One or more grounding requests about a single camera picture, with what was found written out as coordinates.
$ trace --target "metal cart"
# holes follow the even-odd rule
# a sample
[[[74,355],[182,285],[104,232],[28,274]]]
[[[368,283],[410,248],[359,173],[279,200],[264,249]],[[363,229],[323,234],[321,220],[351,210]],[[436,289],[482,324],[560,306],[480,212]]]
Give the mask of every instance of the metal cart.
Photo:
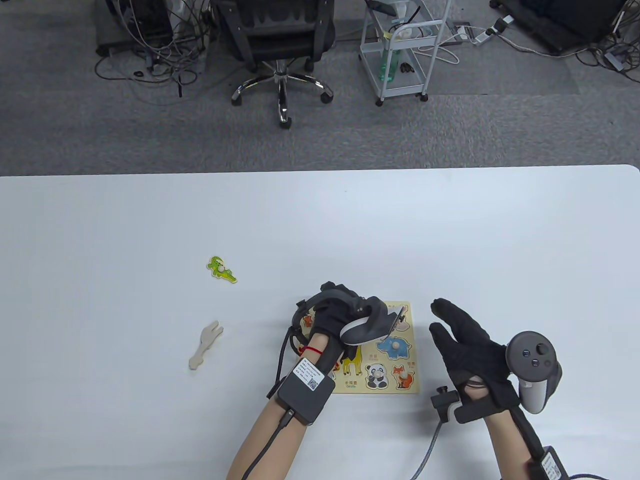
[[[390,4],[396,3],[388,0],[385,2]],[[451,9],[451,2],[452,0],[447,0],[447,6],[441,19],[433,19],[424,0],[408,0],[406,9],[407,19],[415,13],[418,7],[420,7],[420,10],[410,23],[398,25],[392,33],[389,33],[389,30],[394,28],[392,24],[394,20],[393,17],[389,17],[384,13],[374,12],[369,8],[365,9],[362,39],[360,41],[360,54],[358,57],[369,75],[373,90],[379,97],[376,105],[382,106],[387,97],[397,97],[398,95],[415,94],[417,97],[420,97],[420,100],[423,102],[429,100],[427,88],[429,86],[429,80],[431,79],[433,66],[436,63],[438,46],[442,43],[444,32],[448,30],[446,22],[449,16],[449,10]],[[375,42],[367,43],[365,42],[367,28],[371,24],[376,28],[376,36],[378,39]],[[401,40],[398,35],[408,28],[412,29],[411,38]],[[432,55],[431,62],[429,63],[426,74],[412,50],[419,47],[433,47],[430,52]],[[387,67],[385,72],[390,70],[393,57],[392,52],[396,50],[400,50],[398,64],[408,63],[413,67],[413,72],[396,75],[389,85],[388,75],[382,75],[383,80],[380,79],[380,68],[382,62],[386,60]]]

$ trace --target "label sticker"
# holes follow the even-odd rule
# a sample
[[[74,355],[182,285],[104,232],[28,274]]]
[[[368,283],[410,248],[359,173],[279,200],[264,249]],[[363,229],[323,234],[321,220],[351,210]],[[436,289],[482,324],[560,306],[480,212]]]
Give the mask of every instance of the label sticker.
[[[551,455],[551,452],[547,453],[542,459],[542,468],[545,469],[545,473],[549,480],[560,480],[562,478],[560,469],[556,465],[556,461],[554,460],[553,455]]]
[[[293,369],[293,373],[302,380],[310,390],[315,390],[324,379],[324,374],[318,370],[308,358],[303,358],[300,363],[296,365],[296,368]]]

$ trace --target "hand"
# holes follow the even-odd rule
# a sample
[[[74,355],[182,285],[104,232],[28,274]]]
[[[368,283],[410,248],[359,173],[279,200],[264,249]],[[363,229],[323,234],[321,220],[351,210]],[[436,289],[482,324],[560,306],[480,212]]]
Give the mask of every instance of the hand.
[[[435,300],[431,311],[451,327],[455,337],[451,338],[441,323],[429,326],[447,372],[460,393],[461,409],[486,397],[487,390],[495,407],[492,413],[518,406],[520,399],[508,378],[506,346],[492,341],[468,313],[448,300]]]
[[[335,285],[333,282],[326,282],[320,287],[320,291],[325,290],[340,290],[346,293],[349,297],[354,299],[358,298],[358,294],[353,290],[349,290],[344,285]],[[314,325],[311,328],[310,338],[318,336],[318,334],[326,335],[327,337],[333,337],[340,340],[340,331],[348,323],[357,320],[358,316],[351,310],[349,305],[344,301],[331,299],[318,303],[314,310],[316,311],[314,317]],[[343,345],[345,349],[345,356],[354,359],[357,352],[357,347],[351,347]]]

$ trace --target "office chair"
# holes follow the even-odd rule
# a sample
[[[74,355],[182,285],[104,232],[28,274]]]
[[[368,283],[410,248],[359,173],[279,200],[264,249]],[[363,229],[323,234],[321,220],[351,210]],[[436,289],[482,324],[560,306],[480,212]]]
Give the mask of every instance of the office chair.
[[[280,126],[291,128],[287,105],[287,80],[314,85],[322,90],[320,99],[327,104],[333,92],[326,83],[304,74],[291,72],[292,59],[307,57],[305,71],[312,72],[314,62],[329,50],[335,40],[334,0],[216,0],[214,11],[220,33],[233,57],[243,61],[250,72],[264,64],[271,72],[247,80],[231,96],[232,105],[242,104],[245,90],[261,83],[278,86]]]

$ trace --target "green bottle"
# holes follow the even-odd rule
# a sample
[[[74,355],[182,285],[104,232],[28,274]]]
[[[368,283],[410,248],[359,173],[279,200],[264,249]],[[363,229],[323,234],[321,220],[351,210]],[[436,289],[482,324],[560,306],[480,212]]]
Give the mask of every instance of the green bottle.
[[[385,49],[382,53],[382,65],[380,65],[380,78],[381,82],[385,81],[385,71],[387,70],[387,60],[389,57],[389,50]],[[391,65],[389,66],[389,74],[387,82],[392,82],[396,76],[396,70],[398,68],[398,61],[400,60],[400,50],[393,50],[391,52]]]

